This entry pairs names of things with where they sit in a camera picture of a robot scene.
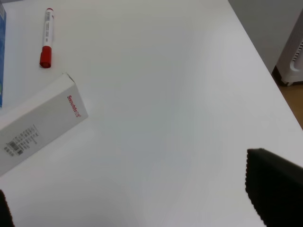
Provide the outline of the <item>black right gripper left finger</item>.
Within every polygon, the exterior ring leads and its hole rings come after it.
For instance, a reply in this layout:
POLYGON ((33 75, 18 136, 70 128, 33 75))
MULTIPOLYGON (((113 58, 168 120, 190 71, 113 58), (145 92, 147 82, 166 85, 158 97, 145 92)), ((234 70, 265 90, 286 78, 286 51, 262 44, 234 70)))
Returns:
POLYGON ((0 190, 0 227, 15 227, 6 197, 2 190, 0 190))

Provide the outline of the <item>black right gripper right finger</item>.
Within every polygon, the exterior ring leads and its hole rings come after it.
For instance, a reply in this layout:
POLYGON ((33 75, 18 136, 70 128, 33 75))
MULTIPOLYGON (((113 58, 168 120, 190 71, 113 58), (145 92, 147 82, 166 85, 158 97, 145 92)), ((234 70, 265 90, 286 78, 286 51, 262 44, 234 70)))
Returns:
POLYGON ((248 149, 245 191, 265 226, 303 225, 302 167, 263 148, 248 149))

